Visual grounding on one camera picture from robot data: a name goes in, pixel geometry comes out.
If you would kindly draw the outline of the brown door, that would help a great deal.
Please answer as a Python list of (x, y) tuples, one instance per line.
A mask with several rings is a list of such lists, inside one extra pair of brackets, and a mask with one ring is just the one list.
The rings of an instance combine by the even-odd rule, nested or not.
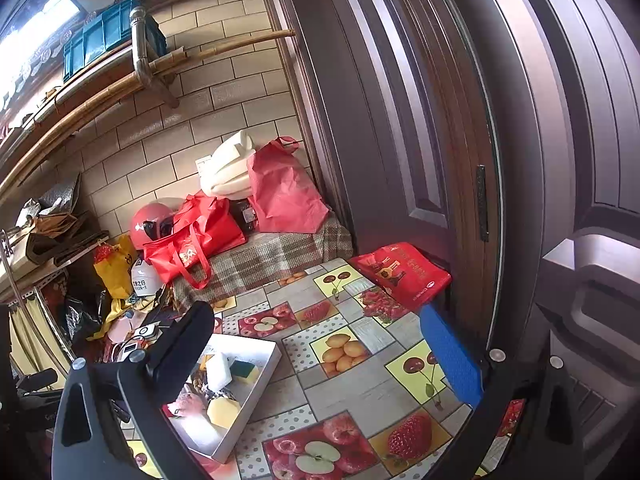
[(267, 0), (360, 252), (451, 274), (475, 348), (559, 353), (586, 463), (639, 443), (639, 0)]

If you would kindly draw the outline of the white cardboard tray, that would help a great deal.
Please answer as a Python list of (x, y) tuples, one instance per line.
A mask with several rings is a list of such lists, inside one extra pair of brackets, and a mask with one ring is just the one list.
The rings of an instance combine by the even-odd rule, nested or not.
[[(191, 450), (195, 454), (210, 458), (217, 463), (223, 463), (231, 454), (235, 443), (238, 442), (250, 416), (252, 416), (260, 397), (265, 392), (268, 382), (280, 362), (281, 351), (273, 341), (213, 334), (210, 336), (195, 364), (192, 365), (191, 373), (188, 375), (188, 378), (186, 378), (186, 383), (180, 392), (186, 390), (196, 393), (191, 386), (190, 376), (197, 367), (205, 370), (205, 363), (208, 357), (214, 353), (222, 353), (228, 359), (230, 366), (235, 360), (241, 360), (252, 362), (262, 369), (258, 381), (255, 382), (254, 385), (235, 382), (232, 378), (232, 382), (220, 391), (213, 392), (208, 389), (208, 393), (206, 393), (205, 396), (199, 394), (206, 404), (206, 413), (203, 414), (206, 416), (209, 401), (217, 396), (225, 396), (226, 398), (237, 400), (239, 404), (241, 404), (239, 416), (235, 419), (233, 426), (229, 430), (226, 430), (224, 440), (218, 445), (213, 456), (205, 456)], [(169, 415), (169, 421), (174, 418), (174, 416), (169, 413), (167, 405), (165, 406), (165, 411)]]

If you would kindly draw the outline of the small white sponge block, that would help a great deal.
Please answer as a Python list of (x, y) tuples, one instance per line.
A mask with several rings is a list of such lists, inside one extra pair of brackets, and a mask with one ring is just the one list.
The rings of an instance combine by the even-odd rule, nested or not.
[(206, 385), (210, 391), (217, 392), (232, 382), (228, 359), (222, 353), (214, 353), (205, 363)]

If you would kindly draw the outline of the yellow shopping bag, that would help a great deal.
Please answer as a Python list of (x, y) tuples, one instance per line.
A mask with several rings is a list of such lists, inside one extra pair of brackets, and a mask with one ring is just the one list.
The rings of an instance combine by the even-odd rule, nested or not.
[(127, 299), (134, 292), (131, 268), (138, 252), (128, 234), (122, 234), (115, 245), (101, 244), (93, 252), (93, 267), (113, 299)]

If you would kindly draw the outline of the bamboo pole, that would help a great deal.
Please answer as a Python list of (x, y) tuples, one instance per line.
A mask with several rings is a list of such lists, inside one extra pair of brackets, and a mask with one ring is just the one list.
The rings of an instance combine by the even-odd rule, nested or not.
[[(229, 40), (225, 44), (200, 52), (186, 53), (183, 48), (180, 48), (153, 61), (151, 63), (152, 74), (154, 76), (173, 75), (191, 62), (204, 61), (215, 55), (246, 47), (250, 44), (259, 44), (264, 41), (294, 36), (295, 32), (291, 29), (268, 30), (268, 32), (261, 32), (255, 37)], [(2, 180), (1, 203), (4, 204), (48, 155), (74, 131), (81, 128), (90, 119), (96, 118), (96, 116), (105, 112), (120, 99), (130, 96), (130, 94), (142, 88), (143, 84), (138, 79), (138, 76), (135, 73), (130, 73), (90, 96), (85, 102), (82, 102), (57, 120)]]

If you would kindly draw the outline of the green yellow scrub sponge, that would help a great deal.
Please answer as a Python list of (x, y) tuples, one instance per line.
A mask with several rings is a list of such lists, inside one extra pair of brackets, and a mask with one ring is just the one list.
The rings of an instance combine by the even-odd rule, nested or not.
[(262, 369), (252, 362), (235, 360), (230, 366), (230, 372), (235, 382), (254, 385), (258, 381)]

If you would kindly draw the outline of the blue plastic crate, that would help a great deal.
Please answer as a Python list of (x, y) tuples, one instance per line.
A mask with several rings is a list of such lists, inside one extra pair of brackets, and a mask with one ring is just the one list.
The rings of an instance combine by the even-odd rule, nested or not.
[(73, 33), (63, 46), (64, 82), (105, 52), (131, 39), (130, 13), (136, 6), (142, 6), (142, 3), (139, 0), (122, 0)]

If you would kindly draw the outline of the red tote bag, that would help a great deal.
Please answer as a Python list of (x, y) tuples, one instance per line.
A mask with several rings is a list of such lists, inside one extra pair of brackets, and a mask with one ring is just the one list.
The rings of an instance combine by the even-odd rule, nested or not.
[(202, 289), (213, 275), (209, 258), (245, 243), (230, 200), (200, 191), (186, 196), (169, 235), (143, 246), (143, 258), (165, 284), (182, 276), (192, 288)]

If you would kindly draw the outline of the pink plush toy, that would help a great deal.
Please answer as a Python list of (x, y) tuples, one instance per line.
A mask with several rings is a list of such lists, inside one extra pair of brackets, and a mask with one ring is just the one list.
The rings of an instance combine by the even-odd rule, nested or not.
[(206, 413), (203, 399), (192, 391), (181, 391), (174, 402), (168, 403), (169, 413), (174, 417), (200, 416)]

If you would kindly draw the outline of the folded cardboard stack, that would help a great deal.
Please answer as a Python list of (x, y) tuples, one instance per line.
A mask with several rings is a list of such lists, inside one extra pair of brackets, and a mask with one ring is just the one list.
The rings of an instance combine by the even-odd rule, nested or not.
[(15, 226), (1, 232), (1, 291), (27, 275), (60, 266), (97, 242), (108, 239), (90, 210), (79, 206), (81, 176), (78, 172), (30, 198), (17, 216)]

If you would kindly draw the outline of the pale yellow sponge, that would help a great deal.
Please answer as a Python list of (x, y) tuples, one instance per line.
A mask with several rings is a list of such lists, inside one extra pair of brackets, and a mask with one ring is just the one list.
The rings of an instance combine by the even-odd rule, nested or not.
[(239, 416), (240, 411), (241, 404), (237, 400), (226, 398), (225, 396), (217, 396), (209, 401), (207, 417), (214, 426), (229, 430)]

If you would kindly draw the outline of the white foam block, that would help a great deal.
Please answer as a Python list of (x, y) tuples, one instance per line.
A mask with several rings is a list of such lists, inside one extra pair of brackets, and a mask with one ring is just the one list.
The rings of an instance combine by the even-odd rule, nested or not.
[(226, 434), (224, 428), (212, 425), (203, 414), (174, 417), (170, 422), (190, 450), (205, 456), (214, 455)]

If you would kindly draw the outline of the metal pipe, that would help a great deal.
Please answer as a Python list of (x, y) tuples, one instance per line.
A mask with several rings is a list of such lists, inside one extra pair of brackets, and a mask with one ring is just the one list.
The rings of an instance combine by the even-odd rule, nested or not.
[[(178, 101), (170, 92), (168, 85), (164, 83), (160, 76), (154, 76), (151, 70), (151, 62), (156, 60), (161, 54), (167, 53), (166, 38), (160, 31), (160, 26), (157, 25), (154, 18), (149, 16), (144, 6), (136, 6), (134, 10), (131, 11), (130, 25), (131, 39), (129, 42), (131, 44), (131, 63), (134, 73), (142, 82), (143, 88), (154, 92), (171, 108), (176, 108)], [(114, 53), (119, 47), (105, 52), (66, 82), (70, 82), (79, 74), (85, 73), (89, 68), (99, 63), (104, 55)]]

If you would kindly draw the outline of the black plastic bag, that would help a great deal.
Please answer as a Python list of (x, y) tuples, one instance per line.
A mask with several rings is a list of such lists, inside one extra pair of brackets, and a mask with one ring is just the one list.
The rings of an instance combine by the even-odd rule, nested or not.
[(99, 333), (103, 326), (103, 298), (90, 297), (88, 302), (73, 296), (65, 298), (63, 307), (63, 326), (72, 344), (87, 340)]

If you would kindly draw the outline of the white helmet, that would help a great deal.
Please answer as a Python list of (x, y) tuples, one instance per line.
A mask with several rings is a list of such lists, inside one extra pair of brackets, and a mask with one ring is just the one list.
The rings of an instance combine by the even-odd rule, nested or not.
[(131, 268), (131, 285), (138, 297), (151, 297), (163, 287), (160, 274), (154, 266), (143, 259), (138, 259)]

